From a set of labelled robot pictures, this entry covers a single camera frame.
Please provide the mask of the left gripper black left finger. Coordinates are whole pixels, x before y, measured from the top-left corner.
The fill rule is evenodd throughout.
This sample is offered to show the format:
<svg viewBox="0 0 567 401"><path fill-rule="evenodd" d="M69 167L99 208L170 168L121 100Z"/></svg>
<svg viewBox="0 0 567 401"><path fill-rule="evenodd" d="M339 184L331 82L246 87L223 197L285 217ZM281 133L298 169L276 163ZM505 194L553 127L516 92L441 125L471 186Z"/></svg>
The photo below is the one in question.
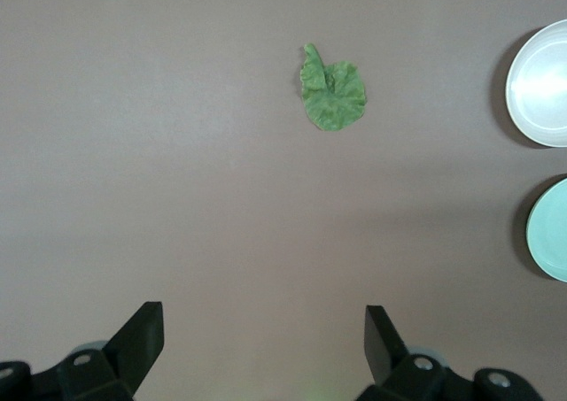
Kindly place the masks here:
<svg viewBox="0 0 567 401"><path fill-rule="evenodd" d="M135 401L163 347L163 305L146 302L102 349L77 351L58 365L63 401Z"/></svg>

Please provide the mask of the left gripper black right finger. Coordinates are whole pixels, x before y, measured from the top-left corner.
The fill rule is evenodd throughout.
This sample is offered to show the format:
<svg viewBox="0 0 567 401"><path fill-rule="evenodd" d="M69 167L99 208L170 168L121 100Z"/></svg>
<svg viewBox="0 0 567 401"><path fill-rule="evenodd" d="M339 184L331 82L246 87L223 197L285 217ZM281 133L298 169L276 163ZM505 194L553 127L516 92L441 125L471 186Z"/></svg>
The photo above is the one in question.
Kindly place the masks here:
<svg viewBox="0 0 567 401"><path fill-rule="evenodd" d="M364 353L374 383L358 401L475 401L472 382L428 351L408 349L382 306L366 307Z"/></svg>

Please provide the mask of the green lettuce leaf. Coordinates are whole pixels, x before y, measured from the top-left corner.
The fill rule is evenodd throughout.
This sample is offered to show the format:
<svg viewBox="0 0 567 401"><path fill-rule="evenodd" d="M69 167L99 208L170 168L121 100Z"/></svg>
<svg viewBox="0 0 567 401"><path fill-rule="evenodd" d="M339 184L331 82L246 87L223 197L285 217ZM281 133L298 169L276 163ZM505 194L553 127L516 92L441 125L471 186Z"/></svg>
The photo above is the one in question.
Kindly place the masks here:
<svg viewBox="0 0 567 401"><path fill-rule="evenodd" d="M322 131L340 131L352 125L363 116L367 104L357 66L349 61L325 65L312 43L305 44L303 50L299 79L307 117Z"/></svg>

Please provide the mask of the brown table cover sheet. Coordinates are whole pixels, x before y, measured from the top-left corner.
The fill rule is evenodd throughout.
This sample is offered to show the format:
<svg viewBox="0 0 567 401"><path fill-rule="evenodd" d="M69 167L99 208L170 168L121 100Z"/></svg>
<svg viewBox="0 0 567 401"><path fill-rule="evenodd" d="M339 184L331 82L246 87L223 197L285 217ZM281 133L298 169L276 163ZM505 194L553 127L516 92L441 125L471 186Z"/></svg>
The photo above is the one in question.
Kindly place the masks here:
<svg viewBox="0 0 567 401"><path fill-rule="evenodd" d="M36 370L144 302L136 401L353 401L364 310L458 373L567 401L567 284L524 223L567 175L509 65L567 0L0 0L0 360ZM355 64L363 116L307 117L299 72Z"/></svg>

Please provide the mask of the mint green round plate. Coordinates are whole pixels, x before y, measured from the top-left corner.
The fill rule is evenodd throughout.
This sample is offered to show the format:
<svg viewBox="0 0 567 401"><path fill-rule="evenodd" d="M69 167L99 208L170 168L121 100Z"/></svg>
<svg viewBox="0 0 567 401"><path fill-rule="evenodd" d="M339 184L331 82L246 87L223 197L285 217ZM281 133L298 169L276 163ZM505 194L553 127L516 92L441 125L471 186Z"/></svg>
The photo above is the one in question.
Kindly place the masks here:
<svg viewBox="0 0 567 401"><path fill-rule="evenodd" d="M525 237L534 263L549 277L567 283L567 178L535 202Z"/></svg>

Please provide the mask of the beige round plate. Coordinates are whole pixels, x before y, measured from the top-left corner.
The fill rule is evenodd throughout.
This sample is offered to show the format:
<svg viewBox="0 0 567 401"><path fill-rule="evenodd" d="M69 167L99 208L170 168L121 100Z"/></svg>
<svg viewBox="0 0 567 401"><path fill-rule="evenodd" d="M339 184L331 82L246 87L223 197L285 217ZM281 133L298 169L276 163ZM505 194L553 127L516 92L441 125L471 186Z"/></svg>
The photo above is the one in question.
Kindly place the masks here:
<svg viewBox="0 0 567 401"><path fill-rule="evenodd" d="M505 100L526 138L567 148L567 19L543 27L521 47L509 67Z"/></svg>

